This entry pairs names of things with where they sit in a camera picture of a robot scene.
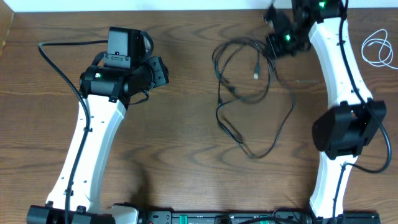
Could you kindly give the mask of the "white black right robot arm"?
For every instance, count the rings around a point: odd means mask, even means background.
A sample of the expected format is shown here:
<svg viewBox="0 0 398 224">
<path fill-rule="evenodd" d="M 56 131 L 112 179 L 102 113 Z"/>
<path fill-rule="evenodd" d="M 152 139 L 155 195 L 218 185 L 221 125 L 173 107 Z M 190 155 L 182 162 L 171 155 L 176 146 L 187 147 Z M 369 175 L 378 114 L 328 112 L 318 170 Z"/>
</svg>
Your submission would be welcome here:
<svg viewBox="0 0 398 224">
<path fill-rule="evenodd" d="M 349 175 L 377 132 L 386 104 L 376 101 L 358 68 L 348 33 L 347 1 L 293 1 L 293 16 L 269 6 L 264 20 L 267 54 L 277 59 L 314 49 L 326 83 L 328 109 L 312 125 L 319 152 L 315 188 L 309 200 L 311 223 L 379 223 L 376 212 L 347 212 L 343 198 Z"/>
</svg>

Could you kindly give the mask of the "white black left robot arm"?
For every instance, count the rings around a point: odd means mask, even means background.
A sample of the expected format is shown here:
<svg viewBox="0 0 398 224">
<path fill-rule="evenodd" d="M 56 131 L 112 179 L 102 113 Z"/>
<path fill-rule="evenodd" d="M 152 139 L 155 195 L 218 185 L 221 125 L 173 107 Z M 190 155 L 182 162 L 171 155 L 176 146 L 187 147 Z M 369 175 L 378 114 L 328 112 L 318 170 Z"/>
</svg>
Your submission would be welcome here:
<svg viewBox="0 0 398 224">
<path fill-rule="evenodd" d="M 111 27 L 107 50 L 96 55 L 72 86 L 79 101 L 78 120 L 62 171 L 43 206 L 30 207 L 27 223 L 145 223 L 133 205 L 101 206 L 104 170 L 116 131 L 131 97 L 166 85 L 169 71 L 153 55 L 150 35 Z"/>
</svg>

